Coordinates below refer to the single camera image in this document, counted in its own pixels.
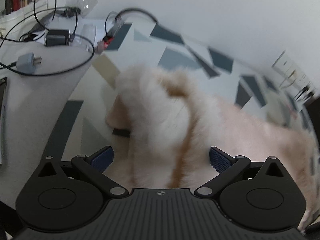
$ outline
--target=desk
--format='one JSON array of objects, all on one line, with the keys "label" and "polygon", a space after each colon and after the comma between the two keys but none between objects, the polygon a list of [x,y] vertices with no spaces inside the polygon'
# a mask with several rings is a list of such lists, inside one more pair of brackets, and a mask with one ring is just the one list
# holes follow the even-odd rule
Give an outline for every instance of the desk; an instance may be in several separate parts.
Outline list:
[{"label": "desk", "polygon": [[[67,21],[73,29],[74,19]],[[79,19],[77,34],[81,33],[83,24],[87,22],[96,25],[100,33],[104,30],[103,19]],[[28,52],[42,57],[42,65],[39,66],[42,73],[67,69],[90,56],[89,52],[77,47],[47,48],[36,42],[6,41],[0,49],[0,59],[9,64]],[[51,77],[22,77],[9,70],[0,71],[0,78],[8,77],[4,126],[6,165],[0,171],[0,200],[8,206],[14,208],[20,190],[39,164],[61,110],[89,67],[90,63],[87,63],[69,73]]]}]

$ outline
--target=dog ear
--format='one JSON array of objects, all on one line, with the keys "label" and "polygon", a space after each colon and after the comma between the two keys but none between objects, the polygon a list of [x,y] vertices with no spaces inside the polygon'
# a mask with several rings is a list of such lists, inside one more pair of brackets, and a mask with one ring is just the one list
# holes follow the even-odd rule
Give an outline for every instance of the dog ear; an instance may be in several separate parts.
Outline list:
[{"label": "dog ear", "polygon": [[106,115],[106,124],[120,130],[131,130],[128,110],[122,103],[120,95],[117,95],[110,112]]}]

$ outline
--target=fluffy white dog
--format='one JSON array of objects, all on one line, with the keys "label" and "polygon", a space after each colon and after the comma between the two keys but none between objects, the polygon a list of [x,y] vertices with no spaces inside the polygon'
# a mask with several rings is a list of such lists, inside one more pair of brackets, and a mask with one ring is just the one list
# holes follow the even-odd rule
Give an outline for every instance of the fluffy white dog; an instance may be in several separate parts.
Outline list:
[{"label": "fluffy white dog", "polygon": [[119,75],[116,87],[119,95],[106,121],[131,131],[129,152],[115,156],[105,174],[128,190],[193,192],[218,175],[208,154],[216,146],[251,161],[277,156],[307,201],[300,228],[316,211],[316,182],[309,170],[316,144],[307,133],[264,122],[204,94],[182,70],[132,67]]}]

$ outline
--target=black cable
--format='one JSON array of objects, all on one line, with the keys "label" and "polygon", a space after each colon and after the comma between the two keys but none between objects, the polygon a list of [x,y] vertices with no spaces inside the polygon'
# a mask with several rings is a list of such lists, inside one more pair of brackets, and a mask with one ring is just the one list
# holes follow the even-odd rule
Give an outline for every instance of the black cable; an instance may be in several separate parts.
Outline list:
[{"label": "black cable", "polygon": [[14,67],[14,66],[16,66],[16,64],[17,64],[17,62],[15,61],[15,62],[12,62],[12,63],[10,63],[9,65],[8,65],[8,67]]},{"label": "black cable", "polygon": [[[56,14],[56,10],[57,10],[57,0],[55,0],[55,3],[54,3],[54,12],[53,12],[53,16],[52,16],[52,20],[54,19],[54,16]],[[36,0],[34,0],[34,3],[33,3],[33,15],[35,16],[35,19],[37,21],[37,23],[43,27],[45,30],[49,30],[47,27],[45,27],[39,20],[38,20],[38,17],[36,15]]]},{"label": "black cable", "polygon": [[22,41],[16,41],[16,40],[12,40],[12,39],[3,38],[3,37],[0,37],[0,40],[3,40],[3,41],[12,41],[12,42],[22,42]]},{"label": "black cable", "polygon": [[[64,9],[64,8],[68,8],[68,7],[65,7],[65,6],[64,6],[64,7],[58,7],[58,8],[49,8],[49,9],[44,9],[44,10],[38,11],[38,12],[36,12],[36,13],[41,13],[41,12],[50,11],[50,10],[54,10],[54,9]],[[33,14],[25,17],[23,20],[21,20],[21,21],[18,22],[16,25],[14,25],[14,26],[7,32],[7,34],[6,34],[6,36],[5,36],[4,38],[7,39],[7,36],[9,35],[9,33],[10,33],[15,27],[17,27],[20,23],[24,22],[26,19],[28,19],[28,18],[30,18],[30,17],[33,17]],[[1,42],[1,44],[0,44],[0,49],[1,49],[2,44],[4,43],[4,41],[5,41],[5,40],[2,40],[2,42]]]},{"label": "black cable", "polygon": [[151,13],[149,13],[148,11],[144,10],[144,9],[140,9],[140,8],[126,8],[123,9],[122,11],[120,11],[117,16],[116,16],[116,20],[121,17],[122,15],[126,14],[126,13],[130,13],[130,12],[140,12],[143,13],[147,16],[149,16],[156,24],[158,24],[158,20],[155,16],[153,16]]},{"label": "black cable", "polygon": [[106,31],[106,33],[107,33],[107,27],[106,27],[106,24],[107,24],[107,20],[109,19],[109,17],[111,16],[111,15],[115,15],[116,17],[117,17],[117,12],[110,12],[109,14],[108,14],[108,16],[107,16],[107,18],[106,18],[106,21],[104,22],[104,30]]},{"label": "black cable", "polygon": [[3,64],[3,63],[1,63],[1,62],[0,62],[0,65],[1,65],[2,67],[4,67],[4,68],[6,68],[6,69],[8,69],[8,70],[10,70],[10,71],[12,71],[12,72],[14,72],[14,73],[17,73],[17,74],[22,75],[22,76],[27,76],[27,77],[49,77],[49,76],[54,76],[54,75],[59,75],[59,74],[63,74],[63,73],[70,72],[70,71],[72,71],[72,70],[75,70],[75,69],[80,68],[81,66],[85,65],[85,64],[88,63],[88,62],[93,58],[93,56],[94,56],[94,45],[92,44],[92,42],[91,42],[88,38],[86,38],[86,37],[84,37],[84,36],[81,36],[81,35],[78,35],[78,34],[75,34],[75,36],[80,37],[80,38],[82,38],[82,39],[84,39],[84,40],[86,40],[87,42],[90,43],[90,45],[91,45],[91,47],[92,47],[92,54],[91,54],[91,56],[90,56],[85,62],[80,63],[80,64],[78,64],[78,65],[76,65],[76,66],[74,66],[74,67],[72,67],[72,68],[69,68],[69,69],[66,69],[66,70],[62,70],[62,71],[52,72],[52,73],[48,73],[48,74],[28,74],[28,73],[23,73],[23,72],[21,72],[21,71],[12,69],[12,68],[10,68],[9,66],[7,66],[7,65],[5,65],[5,64]]},{"label": "black cable", "polygon": [[[38,11],[38,12],[36,12],[36,13],[45,12],[45,11],[49,11],[49,10],[53,10],[53,9],[63,9],[63,8],[69,8],[69,7],[65,7],[65,6],[64,6],[64,7],[57,7],[57,8],[49,8],[49,9],[44,9],[44,10]],[[29,15],[29,16],[27,16],[26,18],[24,18],[23,20],[21,20],[20,22],[18,22],[15,26],[13,26],[13,27],[7,32],[7,34],[6,34],[6,36],[5,36],[4,38],[6,39],[7,36],[9,35],[9,33],[10,33],[17,25],[19,25],[20,23],[24,22],[25,19],[28,19],[29,17],[32,17],[32,16],[33,16],[33,15]],[[35,76],[35,77],[37,77],[37,76],[53,76],[53,75],[58,75],[58,74],[63,74],[63,73],[69,72],[69,71],[74,70],[74,69],[76,69],[76,68],[79,68],[79,67],[85,65],[87,62],[89,62],[89,61],[93,58],[93,56],[94,56],[94,51],[95,51],[95,50],[94,50],[94,45],[92,44],[92,42],[91,42],[89,39],[87,39],[86,37],[83,37],[83,36],[81,36],[81,35],[78,35],[78,34],[75,34],[75,36],[78,36],[78,37],[80,37],[80,38],[83,38],[83,39],[85,39],[86,41],[88,41],[88,42],[90,43],[90,45],[92,46],[92,54],[91,54],[91,56],[90,56],[85,62],[83,62],[83,63],[81,63],[81,64],[79,64],[79,65],[76,65],[76,66],[74,66],[74,67],[72,67],[72,68],[69,68],[69,69],[63,70],[63,71],[58,71],[58,72],[49,73],[49,74],[27,74],[27,73],[23,73],[23,72],[20,72],[20,71],[11,69],[9,65],[5,65],[5,64],[3,64],[3,63],[1,63],[1,62],[0,62],[0,66],[2,66],[3,68],[6,68],[6,69],[8,69],[8,70],[10,70],[10,71],[12,71],[12,72],[15,72],[15,73],[17,73],[17,74],[20,74],[20,75],[22,75],[22,76],[31,76],[31,77],[34,77],[34,76]],[[4,41],[5,41],[5,40],[2,40],[2,43],[0,44],[0,48],[2,47]]]},{"label": "black cable", "polygon": [[74,38],[75,38],[75,35],[76,35],[76,30],[77,30],[77,27],[78,27],[78,13],[77,13],[77,10],[75,10],[75,14],[76,14],[76,25],[75,25],[75,29],[73,31],[73,33],[70,35],[70,37],[68,38],[68,43],[71,41],[73,42]]},{"label": "black cable", "polygon": [[26,35],[29,37],[29,33],[24,33],[24,34],[22,34],[22,35],[20,36],[19,41],[20,41],[20,42],[23,42],[21,39],[22,39],[24,36],[26,36]]}]

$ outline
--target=charger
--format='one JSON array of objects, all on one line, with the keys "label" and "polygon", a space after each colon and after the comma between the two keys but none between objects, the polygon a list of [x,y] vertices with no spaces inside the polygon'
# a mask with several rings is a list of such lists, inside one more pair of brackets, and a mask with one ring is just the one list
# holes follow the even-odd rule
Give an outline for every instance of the charger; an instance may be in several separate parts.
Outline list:
[{"label": "charger", "polygon": [[44,42],[48,47],[57,45],[69,45],[69,30],[49,30]]},{"label": "charger", "polygon": [[18,71],[26,74],[33,74],[36,71],[35,65],[40,63],[41,57],[35,58],[35,55],[30,52],[20,56],[15,64]]}]

